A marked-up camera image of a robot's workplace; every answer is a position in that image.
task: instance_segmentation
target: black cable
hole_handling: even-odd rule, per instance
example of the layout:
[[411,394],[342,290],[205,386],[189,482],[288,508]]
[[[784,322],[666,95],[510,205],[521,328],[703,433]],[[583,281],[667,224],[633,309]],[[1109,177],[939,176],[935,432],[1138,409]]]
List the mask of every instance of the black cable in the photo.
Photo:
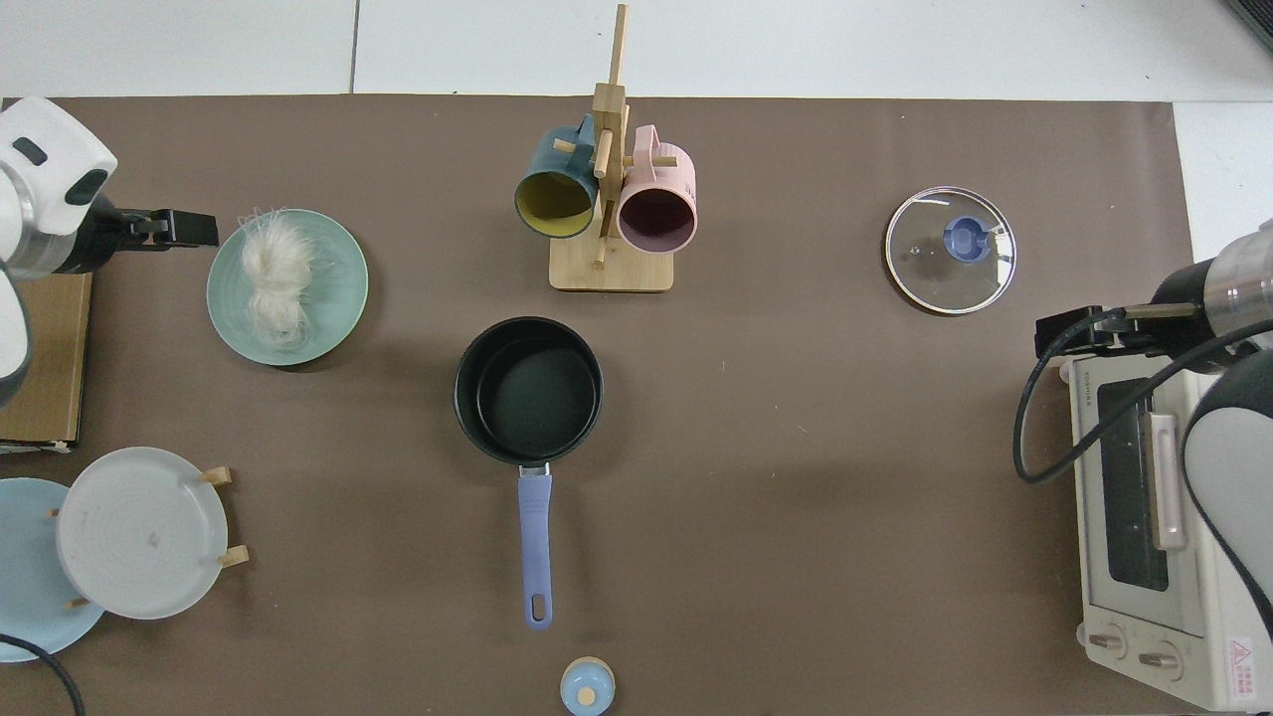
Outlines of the black cable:
[[66,669],[64,669],[62,665],[53,659],[52,654],[48,654],[29,641],[10,637],[9,634],[0,634],[0,642],[17,646],[18,648],[24,648],[47,664],[48,668],[57,674],[57,678],[62,680],[62,685],[66,687],[66,696],[71,697],[71,708],[75,710],[75,716],[84,716],[84,702],[79,697],[79,689],[75,688],[75,682],[71,679],[71,675],[66,673]]
[[1030,372],[1030,378],[1026,380],[1026,387],[1021,392],[1021,403],[1017,404],[1017,418],[1012,428],[1012,464],[1017,470],[1017,476],[1025,480],[1026,483],[1043,484],[1059,476],[1062,473],[1069,469],[1069,466],[1073,465],[1074,461],[1083,455],[1083,452],[1087,452],[1087,448],[1091,447],[1094,443],[1096,443],[1096,441],[1100,440],[1102,434],[1109,432],[1109,429],[1114,427],[1114,424],[1119,420],[1119,418],[1123,417],[1124,413],[1136,406],[1136,404],[1143,400],[1147,395],[1152,394],[1155,389],[1157,389],[1160,385],[1171,380],[1172,376],[1188,368],[1190,364],[1193,364],[1203,355],[1213,353],[1221,348],[1225,348],[1226,345],[1235,344],[1240,340],[1246,340],[1251,336],[1256,336],[1262,333],[1273,331],[1273,320],[1259,321],[1256,324],[1251,324],[1249,326],[1237,329],[1236,331],[1227,333],[1222,336],[1213,338],[1207,343],[1190,348],[1189,350],[1183,353],[1179,358],[1176,358],[1166,367],[1164,367],[1161,371],[1151,376],[1144,382],[1144,385],[1142,385],[1136,392],[1128,395],[1127,397],[1123,399],[1123,401],[1115,404],[1114,408],[1109,412],[1109,414],[1101,418],[1101,420],[1096,423],[1096,427],[1088,431],[1087,434],[1082,437],[1082,440],[1074,443],[1074,447],[1069,452],[1063,455],[1060,460],[1058,460],[1055,464],[1053,464],[1045,470],[1031,474],[1025,465],[1022,443],[1025,442],[1023,433],[1026,422],[1026,408],[1030,405],[1030,397],[1034,395],[1035,386],[1039,382],[1039,376],[1041,376],[1044,368],[1048,367],[1048,362],[1060,355],[1064,345],[1069,343],[1076,335],[1104,320],[1122,319],[1125,315],[1127,315],[1125,308],[1111,308],[1109,311],[1105,311],[1104,313],[1087,316],[1086,319],[1076,322],[1074,325],[1066,329],[1066,333],[1057,336],[1057,340],[1051,341],[1051,344],[1048,345],[1048,349],[1044,350],[1043,355],[1039,358],[1039,363],[1036,363],[1034,371]]

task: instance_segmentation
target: purple pan handle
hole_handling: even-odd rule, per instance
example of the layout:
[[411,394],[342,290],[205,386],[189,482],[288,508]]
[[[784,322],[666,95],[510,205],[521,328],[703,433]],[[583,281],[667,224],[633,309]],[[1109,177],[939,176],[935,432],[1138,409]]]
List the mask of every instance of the purple pan handle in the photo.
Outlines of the purple pan handle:
[[546,629],[552,623],[552,567],[549,562],[549,466],[521,468],[517,505],[522,521],[522,606],[526,624]]

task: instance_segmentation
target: white fluffy fiber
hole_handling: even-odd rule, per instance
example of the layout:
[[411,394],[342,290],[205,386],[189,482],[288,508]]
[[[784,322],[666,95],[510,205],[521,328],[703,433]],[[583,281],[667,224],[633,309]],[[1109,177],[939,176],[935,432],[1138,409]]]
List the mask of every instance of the white fluffy fiber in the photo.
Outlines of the white fluffy fiber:
[[243,242],[243,271],[252,282],[247,315],[252,333],[275,350],[299,348],[309,319],[300,297],[311,282],[313,240],[286,214],[257,220]]

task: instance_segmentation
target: glass lid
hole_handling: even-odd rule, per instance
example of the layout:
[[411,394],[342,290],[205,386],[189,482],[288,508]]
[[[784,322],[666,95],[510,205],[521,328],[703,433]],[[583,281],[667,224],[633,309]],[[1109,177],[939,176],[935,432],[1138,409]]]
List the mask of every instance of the glass lid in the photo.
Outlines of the glass lid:
[[920,308],[957,316],[1003,296],[1017,268],[1007,219],[981,196],[953,186],[911,196],[889,222],[885,264]]

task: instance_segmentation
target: green plate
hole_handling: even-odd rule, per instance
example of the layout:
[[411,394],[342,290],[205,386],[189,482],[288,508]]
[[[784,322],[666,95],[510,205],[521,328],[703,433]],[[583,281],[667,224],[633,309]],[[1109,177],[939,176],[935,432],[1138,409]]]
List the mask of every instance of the green plate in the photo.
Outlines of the green plate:
[[[252,282],[243,273],[243,242],[260,222],[288,215],[313,238],[312,280],[300,298],[309,317],[304,343],[289,350],[262,344],[252,333],[247,304]],[[367,306],[367,259],[358,242],[328,217],[307,209],[280,209],[239,227],[216,252],[207,273],[207,315],[213,327],[239,355],[266,366],[295,366],[340,345],[358,325]]]

